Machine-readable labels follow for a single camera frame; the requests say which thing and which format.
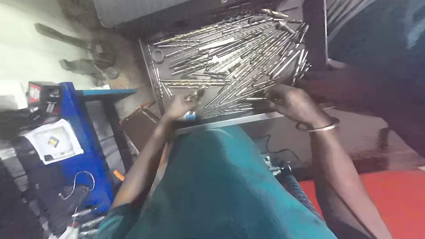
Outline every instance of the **red surface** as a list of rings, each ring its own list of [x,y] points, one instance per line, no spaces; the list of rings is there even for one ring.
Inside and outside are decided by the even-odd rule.
[[[361,178],[394,239],[425,238],[425,171],[387,171]],[[314,182],[300,185],[321,213]]]

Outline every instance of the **metal tray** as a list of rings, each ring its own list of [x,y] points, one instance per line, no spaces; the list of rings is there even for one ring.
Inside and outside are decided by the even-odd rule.
[[[326,49],[326,28],[325,28],[325,2],[324,1],[314,1],[306,0],[304,2],[299,0],[289,0],[283,6],[280,6],[281,9],[291,9],[298,7],[297,9],[285,12],[289,15],[290,19],[295,20],[304,20],[307,24],[310,25],[309,32],[306,34],[306,43],[309,50],[308,60],[312,63],[315,70],[320,70],[326,68],[327,61],[327,49]],[[170,100],[166,93],[159,90],[156,81],[155,69],[158,68],[159,75],[161,79],[178,79],[179,75],[171,76],[172,70],[168,68],[169,62],[176,59],[176,57],[166,58],[162,64],[156,64],[151,60],[150,51],[154,48],[152,45],[149,45],[145,42],[139,40],[140,48],[144,58],[144,62],[149,73],[149,78],[152,84],[153,92],[155,99],[158,104],[159,111],[161,115],[165,113],[166,107],[169,105]],[[163,48],[161,49],[164,54],[169,54],[173,51],[179,50],[181,48]],[[220,90],[220,86],[210,86],[204,97],[202,97],[201,106],[197,110],[197,115],[202,116],[202,112],[206,111],[204,106],[210,102]],[[193,89],[188,88],[174,88],[174,94],[189,94],[193,92]],[[213,118],[200,119],[196,122],[182,123],[180,129],[177,130],[178,134],[184,134],[193,130],[198,129],[207,129],[207,128],[217,128],[227,125],[241,124],[252,121],[265,120],[274,117],[281,117],[281,114],[276,112],[258,114],[253,111],[238,112],[235,114],[223,115]]]

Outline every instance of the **teal clothing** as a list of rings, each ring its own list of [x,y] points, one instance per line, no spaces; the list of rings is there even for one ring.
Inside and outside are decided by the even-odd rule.
[[[237,126],[180,136],[139,217],[124,205],[99,229],[97,238],[336,238],[282,187]]]

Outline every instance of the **person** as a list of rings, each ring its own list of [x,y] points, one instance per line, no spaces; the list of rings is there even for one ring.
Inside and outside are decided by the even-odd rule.
[[[237,126],[173,143],[164,176],[146,201],[173,121],[197,106],[175,96],[127,173],[95,238],[392,238],[337,136],[335,119],[298,88],[277,85],[265,104],[310,133],[321,218],[268,170]]]

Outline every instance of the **metal bangle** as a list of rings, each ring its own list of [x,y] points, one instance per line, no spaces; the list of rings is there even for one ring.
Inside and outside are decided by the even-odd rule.
[[[317,129],[305,129],[305,128],[300,128],[301,123],[298,123],[295,128],[300,130],[300,131],[305,131],[308,133],[313,133],[313,132],[319,132],[319,131],[326,131],[326,130],[330,130],[333,128],[338,127],[338,125],[340,124],[340,120],[338,118],[335,117],[331,117],[333,123],[329,126],[323,127],[323,128],[317,128]]]

